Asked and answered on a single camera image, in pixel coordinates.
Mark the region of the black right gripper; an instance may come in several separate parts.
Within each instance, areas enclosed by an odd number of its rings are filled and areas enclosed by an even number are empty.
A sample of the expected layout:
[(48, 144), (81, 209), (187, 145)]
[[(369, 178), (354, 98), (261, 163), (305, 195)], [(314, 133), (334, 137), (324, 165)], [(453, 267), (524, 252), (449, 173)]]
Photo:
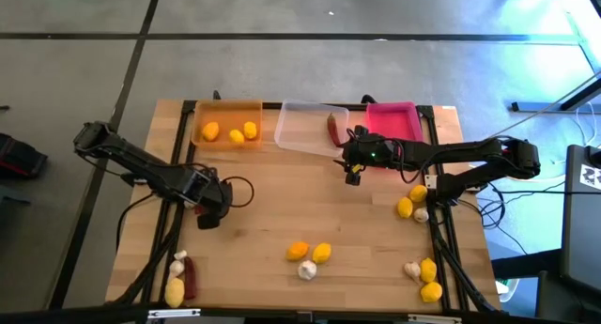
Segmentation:
[(350, 170), (356, 164), (363, 167), (400, 169), (400, 142), (369, 132), (364, 126), (347, 128), (348, 140), (343, 144), (343, 160), (333, 162)]

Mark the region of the black aluminium frame crossbar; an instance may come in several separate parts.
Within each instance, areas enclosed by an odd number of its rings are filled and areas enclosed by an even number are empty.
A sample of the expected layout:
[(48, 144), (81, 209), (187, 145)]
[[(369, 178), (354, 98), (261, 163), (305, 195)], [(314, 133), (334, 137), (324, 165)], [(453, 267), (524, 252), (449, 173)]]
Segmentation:
[[(185, 100), (182, 103), (182, 110), (184, 112), (189, 113), (194, 110), (195, 104), (196, 104), (196, 100)], [(281, 102), (263, 102), (262, 108), (268, 109), (268, 110), (280, 110), (282, 105), (283, 104)], [(369, 108), (371, 106), (375, 106), (375, 105), (376, 105), (375, 102), (363, 102), (363, 101), (361, 103), (353, 103), (353, 104), (331, 103), (331, 106), (346, 108), (350, 112), (365, 111), (367, 108)], [(428, 114), (434, 113), (434, 108), (432, 105), (416, 105), (415, 109), (418, 114), (419, 113), (428, 113)]]

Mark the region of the white fiducial marker tag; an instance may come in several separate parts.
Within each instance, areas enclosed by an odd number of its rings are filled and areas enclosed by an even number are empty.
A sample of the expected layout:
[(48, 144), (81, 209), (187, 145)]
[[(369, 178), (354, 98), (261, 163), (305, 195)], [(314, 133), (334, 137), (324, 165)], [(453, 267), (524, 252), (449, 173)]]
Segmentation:
[(579, 183), (601, 191), (601, 169), (582, 164), (580, 166)]

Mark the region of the dark red chili pepper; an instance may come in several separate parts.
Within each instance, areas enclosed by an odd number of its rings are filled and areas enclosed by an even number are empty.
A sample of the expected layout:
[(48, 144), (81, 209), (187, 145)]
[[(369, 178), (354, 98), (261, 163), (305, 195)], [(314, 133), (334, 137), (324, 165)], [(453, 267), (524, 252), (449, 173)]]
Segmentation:
[(193, 300), (196, 297), (196, 270), (193, 260), (186, 256), (184, 263), (184, 299)]

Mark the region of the black and red bag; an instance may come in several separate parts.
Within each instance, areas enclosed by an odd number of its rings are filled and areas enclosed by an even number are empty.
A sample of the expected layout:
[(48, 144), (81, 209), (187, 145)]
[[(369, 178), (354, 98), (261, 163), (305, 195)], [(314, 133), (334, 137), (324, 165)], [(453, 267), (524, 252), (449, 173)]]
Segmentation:
[(47, 159), (29, 144), (0, 133), (0, 178), (38, 177)]

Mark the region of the black cabinet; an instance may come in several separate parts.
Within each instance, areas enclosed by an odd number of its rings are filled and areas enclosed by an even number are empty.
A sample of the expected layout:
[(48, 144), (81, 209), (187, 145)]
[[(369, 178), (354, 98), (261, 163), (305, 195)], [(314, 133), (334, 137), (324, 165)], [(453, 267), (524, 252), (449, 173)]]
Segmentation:
[(562, 221), (562, 275), (601, 293), (601, 191), (579, 183), (580, 166), (601, 169), (601, 149), (567, 149)]

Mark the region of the pink plastic bin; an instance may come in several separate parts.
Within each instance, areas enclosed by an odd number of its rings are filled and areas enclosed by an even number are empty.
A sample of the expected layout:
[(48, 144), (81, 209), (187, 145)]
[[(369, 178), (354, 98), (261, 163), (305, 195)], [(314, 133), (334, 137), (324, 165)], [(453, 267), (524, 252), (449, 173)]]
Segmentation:
[(365, 121), (369, 132), (387, 138), (422, 142), (421, 121), (412, 102), (376, 103), (367, 108)]

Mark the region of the large white garlic bulb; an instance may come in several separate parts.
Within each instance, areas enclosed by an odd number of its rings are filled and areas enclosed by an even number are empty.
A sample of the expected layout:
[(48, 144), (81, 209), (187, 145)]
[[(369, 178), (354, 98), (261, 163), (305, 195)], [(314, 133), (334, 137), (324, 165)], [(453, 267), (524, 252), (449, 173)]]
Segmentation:
[(317, 265), (311, 260), (302, 261), (297, 268), (298, 276), (304, 281), (311, 281), (317, 275)]

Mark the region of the pale yellow lemon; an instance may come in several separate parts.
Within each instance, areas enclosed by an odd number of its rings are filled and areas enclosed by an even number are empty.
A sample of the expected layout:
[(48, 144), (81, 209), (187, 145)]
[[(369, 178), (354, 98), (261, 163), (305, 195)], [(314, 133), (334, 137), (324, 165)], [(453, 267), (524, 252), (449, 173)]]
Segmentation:
[(184, 301), (185, 284), (175, 277), (168, 281), (164, 292), (164, 301), (170, 308), (178, 308)]

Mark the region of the black rig beam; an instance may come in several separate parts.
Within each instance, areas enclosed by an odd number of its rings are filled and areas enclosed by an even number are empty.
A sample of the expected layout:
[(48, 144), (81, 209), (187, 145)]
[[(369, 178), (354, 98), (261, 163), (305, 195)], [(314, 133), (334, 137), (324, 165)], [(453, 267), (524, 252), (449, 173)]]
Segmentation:
[[(253, 310), (224, 308), (201, 309), (201, 316), (168, 319), (148, 319), (149, 310), (161, 310), (159, 303), (108, 304), (81, 308), (38, 310), (32, 312), (0, 313), (0, 324), (159, 324), (169, 319), (194, 320), (201, 318), (235, 318), (244, 324), (318, 324), (320, 322), (365, 322), (365, 323), (416, 323), (408, 322), (409, 313), (333, 312), (333, 311), (292, 311), (292, 310)], [(572, 320), (543, 319), (538, 317), (511, 316), (505, 312), (463, 312), (451, 310), (440, 314), (418, 314), (432, 316), (460, 317), (463, 324), (601, 324), (601, 314), (587, 313), (585, 317)]]

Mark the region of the orange plastic bin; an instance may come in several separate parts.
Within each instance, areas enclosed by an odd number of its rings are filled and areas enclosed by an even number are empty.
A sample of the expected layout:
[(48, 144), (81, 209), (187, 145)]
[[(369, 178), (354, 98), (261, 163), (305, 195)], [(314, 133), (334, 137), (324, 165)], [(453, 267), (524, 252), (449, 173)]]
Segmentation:
[[(199, 100), (195, 104), (191, 142), (203, 151), (242, 151), (258, 150), (262, 147), (262, 101), (261, 100)], [(220, 133), (214, 142), (206, 142), (201, 129), (209, 122), (218, 122)], [(258, 128), (254, 140), (245, 138), (244, 144), (234, 144), (229, 132), (237, 129), (243, 132), (243, 124), (252, 121)]]

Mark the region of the black furniture beam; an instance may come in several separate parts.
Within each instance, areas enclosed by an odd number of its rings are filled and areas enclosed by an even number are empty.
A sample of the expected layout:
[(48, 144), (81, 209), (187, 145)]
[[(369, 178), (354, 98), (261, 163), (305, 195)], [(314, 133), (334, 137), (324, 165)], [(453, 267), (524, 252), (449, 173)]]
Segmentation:
[(541, 271), (558, 274), (562, 250), (555, 249), (535, 254), (498, 258), (491, 261), (497, 279), (519, 279), (537, 276)]

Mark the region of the silver metal bracket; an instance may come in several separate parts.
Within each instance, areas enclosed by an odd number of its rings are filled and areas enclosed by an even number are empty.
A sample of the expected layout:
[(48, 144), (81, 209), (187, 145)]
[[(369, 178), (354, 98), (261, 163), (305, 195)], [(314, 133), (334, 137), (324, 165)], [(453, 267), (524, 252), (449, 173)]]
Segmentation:
[(460, 317), (409, 314), (408, 322), (421, 324), (463, 324)]
[(149, 310), (147, 313), (148, 319), (168, 319), (180, 317), (195, 317), (201, 316), (201, 309), (155, 309)]

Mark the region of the clear plastic bin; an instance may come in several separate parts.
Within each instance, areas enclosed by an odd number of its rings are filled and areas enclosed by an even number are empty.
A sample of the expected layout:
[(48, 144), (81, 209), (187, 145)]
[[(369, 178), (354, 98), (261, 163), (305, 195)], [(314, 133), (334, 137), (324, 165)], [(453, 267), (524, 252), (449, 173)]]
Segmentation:
[(329, 116), (334, 118), (340, 141), (347, 141), (347, 108), (285, 100), (276, 125), (274, 141), (283, 149), (337, 158), (342, 155), (342, 148), (337, 147), (331, 140), (327, 122)]

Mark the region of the metal stand leg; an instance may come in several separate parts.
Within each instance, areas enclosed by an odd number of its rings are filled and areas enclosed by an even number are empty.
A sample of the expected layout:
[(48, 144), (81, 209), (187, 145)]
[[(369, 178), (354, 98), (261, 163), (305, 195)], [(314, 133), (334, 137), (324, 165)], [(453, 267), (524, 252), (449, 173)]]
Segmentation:
[(512, 113), (571, 114), (597, 98), (601, 98), (601, 70), (553, 102), (514, 101), (508, 110)]

